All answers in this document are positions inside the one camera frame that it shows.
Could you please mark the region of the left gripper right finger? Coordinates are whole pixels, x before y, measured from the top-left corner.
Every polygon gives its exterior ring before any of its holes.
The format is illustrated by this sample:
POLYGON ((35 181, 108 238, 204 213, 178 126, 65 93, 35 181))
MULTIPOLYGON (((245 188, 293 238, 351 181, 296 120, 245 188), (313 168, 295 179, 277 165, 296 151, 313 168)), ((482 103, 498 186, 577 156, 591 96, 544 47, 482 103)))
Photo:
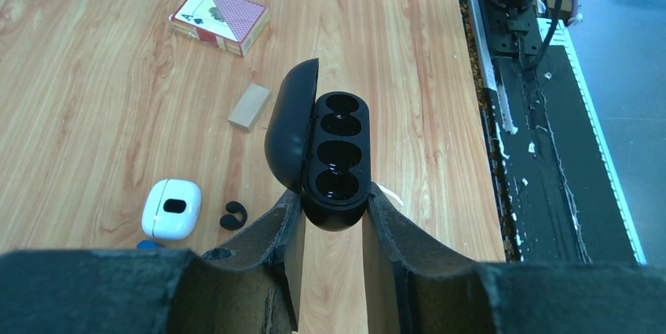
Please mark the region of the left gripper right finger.
POLYGON ((636 264, 478 262, 373 185, 362 220, 371 333, 662 333, 665 271, 636 264))

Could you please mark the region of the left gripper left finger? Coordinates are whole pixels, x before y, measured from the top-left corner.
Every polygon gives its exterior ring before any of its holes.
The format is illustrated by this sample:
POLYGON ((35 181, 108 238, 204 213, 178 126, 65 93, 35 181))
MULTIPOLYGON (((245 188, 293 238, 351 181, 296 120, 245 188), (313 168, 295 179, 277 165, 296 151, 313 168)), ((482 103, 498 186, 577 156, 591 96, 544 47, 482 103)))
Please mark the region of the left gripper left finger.
POLYGON ((290 333, 298 328, 303 216, 286 191, 216 248, 11 251, 4 333, 290 333))

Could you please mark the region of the black ear hook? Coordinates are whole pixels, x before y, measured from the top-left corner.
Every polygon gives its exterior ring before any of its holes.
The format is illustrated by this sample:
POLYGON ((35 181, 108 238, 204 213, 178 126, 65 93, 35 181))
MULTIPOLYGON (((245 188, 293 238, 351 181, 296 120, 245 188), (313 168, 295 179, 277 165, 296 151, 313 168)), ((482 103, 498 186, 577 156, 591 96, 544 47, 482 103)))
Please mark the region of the black ear hook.
POLYGON ((222 229, 234 231, 243 228, 247 218, 247 209, 240 202, 232 200, 225 205, 225 214, 221 216, 219 225, 222 229))

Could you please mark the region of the black oval case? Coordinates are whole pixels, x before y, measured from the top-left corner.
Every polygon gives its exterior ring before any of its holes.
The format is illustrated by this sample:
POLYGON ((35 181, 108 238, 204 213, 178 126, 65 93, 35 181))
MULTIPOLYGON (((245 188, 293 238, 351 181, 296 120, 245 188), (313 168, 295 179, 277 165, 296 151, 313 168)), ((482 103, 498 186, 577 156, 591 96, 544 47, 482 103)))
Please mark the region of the black oval case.
POLYGON ((370 113, 355 94, 317 96, 320 62, 313 58, 284 77, 265 134, 275 178, 297 193, 308 219, 337 232, 363 216, 371 192, 370 113))

